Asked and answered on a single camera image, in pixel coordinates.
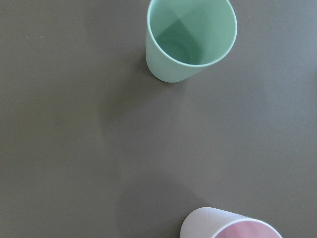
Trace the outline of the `green cup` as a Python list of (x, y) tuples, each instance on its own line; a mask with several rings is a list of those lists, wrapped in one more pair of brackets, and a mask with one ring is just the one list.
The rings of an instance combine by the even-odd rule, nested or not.
[(152, 0), (146, 63), (157, 79), (181, 82), (222, 60), (236, 37), (237, 18), (228, 0)]

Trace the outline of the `pink cup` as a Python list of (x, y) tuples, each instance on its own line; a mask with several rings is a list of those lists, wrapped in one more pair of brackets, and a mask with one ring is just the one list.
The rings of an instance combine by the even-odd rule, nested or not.
[(280, 238), (271, 225), (232, 212), (202, 207), (191, 212), (180, 229), (181, 238)]

